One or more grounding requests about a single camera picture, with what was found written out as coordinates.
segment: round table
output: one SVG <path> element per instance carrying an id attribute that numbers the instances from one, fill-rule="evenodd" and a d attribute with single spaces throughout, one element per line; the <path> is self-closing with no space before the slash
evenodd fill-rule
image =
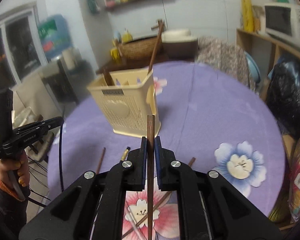
<path id="1" fill-rule="evenodd" d="M 162 147 L 172 150 L 176 159 L 184 163 L 195 157 L 192 168 L 196 171 L 219 171 L 268 215 L 281 189 L 285 153 L 277 123 L 267 106 L 237 80 L 207 65 L 158 64 L 154 66 L 154 77 L 158 78 L 155 85 Z M 85 171 L 96 170 L 104 147 L 100 172 L 118 163 L 127 146 L 136 149 L 140 143 L 140 138 L 113 133 L 93 98 L 86 99 L 64 124 L 65 187 Z M 49 155 L 48 186 L 50 198 L 60 194 L 58 138 Z M 141 195 L 127 197 L 128 204 L 138 205 L 135 202 L 139 198 L 146 199 Z M 176 203 L 174 197 L 169 200 L 173 202 Z M 164 215 L 166 212 L 160 210 L 159 217 Z M 160 219 L 154 222 L 156 229 Z M 160 239 L 175 237 L 173 230 L 177 228 L 165 230 L 157 226 Z"/>

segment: chopstick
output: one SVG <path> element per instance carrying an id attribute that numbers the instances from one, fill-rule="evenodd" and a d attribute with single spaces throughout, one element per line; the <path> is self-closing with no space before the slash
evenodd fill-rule
<path id="1" fill-rule="evenodd" d="M 114 81 L 113 81 L 109 71 L 105 68 L 103 69 L 103 76 L 104 76 L 106 84 L 108 86 L 114 86 Z"/>
<path id="2" fill-rule="evenodd" d="M 154 63 L 155 57 L 157 55 L 159 43 L 160 43 L 160 40 L 161 40 L 161 34 L 162 34 L 163 28 L 164 28 L 164 22 L 162 22 L 162 21 L 158 22 L 158 25 L 159 25 L 159 33 L 158 33 L 158 36 L 157 36 L 157 40 L 155 41 L 155 44 L 154 44 L 154 49 L 153 49 L 153 52 L 152 52 L 148 73 L 150 73 L 152 71 L 153 63 Z"/>
<path id="3" fill-rule="evenodd" d="M 99 160 L 99 163 L 98 163 L 96 174 L 99 174 L 99 172 L 100 172 L 101 165 L 102 165 L 102 162 L 103 162 L 103 157 L 105 156 L 105 153 L 106 153 L 106 148 L 104 147 L 103 151 L 102 151 L 102 154 L 101 154 L 101 157 L 100 157 L 100 160 Z"/>
<path id="4" fill-rule="evenodd" d="M 130 224 L 132 225 L 133 230 L 135 231 L 137 237 L 139 240 L 146 240 L 145 236 L 140 232 L 140 229 L 136 226 L 136 219 L 134 218 L 133 214 L 130 213 L 128 208 L 124 205 L 124 211 L 127 214 L 127 216 L 130 217 Z"/>
<path id="5" fill-rule="evenodd" d="M 188 164 L 189 167 L 192 166 L 192 164 L 195 162 L 196 158 L 192 158 Z M 167 191 L 162 198 L 160 198 L 160 200 L 158 201 L 158 203 L 153 207 L 153 210 L 157 210 L 158 207 L 163 203 L 163 201 L 172 193 L 172 191 Z M 136 224 L 136 226 L 138 227 L 143 221 L 145 221 L 148 218 L 148 214 L 144 215 L 143 218 L 141 218 L 141 220 Z M 128 230 L 124 235 L 122 235 L 122 239 L 125 238 L 128 234 L 130 234 L 133 231 L 133 228 L 131 228 L 130 230 Z"/>
<path id="6" fill-rule="evenodd" d="M 147 179 L 148 179 L 148 240 L 152 240 L 153 181 L 154 181 L 154 115 L 147 117 Z"/>

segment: wicker basket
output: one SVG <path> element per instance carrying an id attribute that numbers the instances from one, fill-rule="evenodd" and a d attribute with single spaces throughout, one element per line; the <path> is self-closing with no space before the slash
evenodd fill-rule
<path id="1" fill-rule="evenodd" d="M 119 44 L 119 50 L 122 56 L 127 59 L 142 59 L 151 57 L 157 36 L 151 38 L 142 38 L 124 44 Z M 161 39 L 158 45 L 158 51 L 162 46 Z"/>

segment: blue flower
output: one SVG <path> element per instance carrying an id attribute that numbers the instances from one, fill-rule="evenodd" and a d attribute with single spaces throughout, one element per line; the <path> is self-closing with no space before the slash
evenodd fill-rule
<path id="1" fill-rule="evenodd" d="M 263 155 L 253 151 L 247 141 L 233 147 L 229 143 L 221 143 L 214 155 L 220 166 L 213 168 L 228 180 L 245 197 L 251 192 L 251 186 L 260 187 L 266 180 L 266 167 L 263 166 Z"/>

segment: pink flower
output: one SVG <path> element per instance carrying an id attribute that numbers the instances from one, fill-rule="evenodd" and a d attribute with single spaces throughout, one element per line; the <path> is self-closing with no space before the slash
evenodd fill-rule
<path id="1" fill-rule="evenodd" d="M 165 192 L 159 190 L 157 177 L 154 178 L 154 205 L 163 197 Z M 179 217 L 178 205 L 175 203 L 167 203 L 170 199 L 167 197 L 157 210 L 153 212 L 153 230 L 152 239 L 155 239 L 155 234 L 158 233 L 165 238 L 176 238 L 179 236 Z M 142 192 L 127 191 L 126 207 L 135 220 L 139 222 L 147 213 L 147 180 L 145 190 Z M 123 218 L 122 234 L 132 228 L 127 215 Z M 139 225 L 140 232 L 148 239 L 148 220 L 145 220 Z M 124 240 L 138 240 L 137 234 L 132 231 Z"/>
<path id="2" fill-rule="evenodd" d="M 168 81 L 166 79 L 158 79 L 157 77 L 153 77 L 153 81 L 154 81 L 154 90 L 156 95 L 161 94 L 163 87 L 166 87 L 168 84 Z"/>

